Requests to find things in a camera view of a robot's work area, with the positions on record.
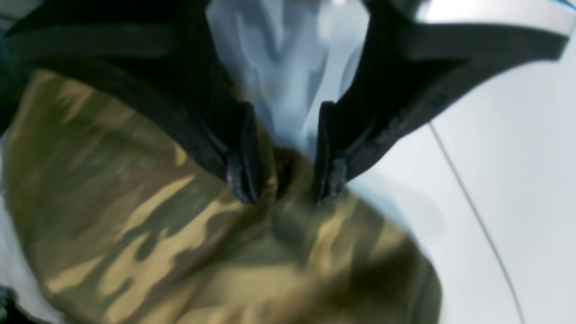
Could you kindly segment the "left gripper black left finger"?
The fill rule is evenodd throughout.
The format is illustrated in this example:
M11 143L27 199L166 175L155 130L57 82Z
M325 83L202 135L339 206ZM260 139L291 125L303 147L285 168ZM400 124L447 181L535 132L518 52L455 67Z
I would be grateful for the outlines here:
M8 30L24 63L150 119L243 203L259 199L257 119L219 62L207 0L47 0Z

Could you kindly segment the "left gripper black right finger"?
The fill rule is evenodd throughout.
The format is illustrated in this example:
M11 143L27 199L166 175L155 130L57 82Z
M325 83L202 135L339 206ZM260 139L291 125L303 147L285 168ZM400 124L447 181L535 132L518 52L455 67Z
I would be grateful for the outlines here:
M490 78L557 61L567 0L364 0L369 23L351 85L319 110L313 201L339 197L402 137Z

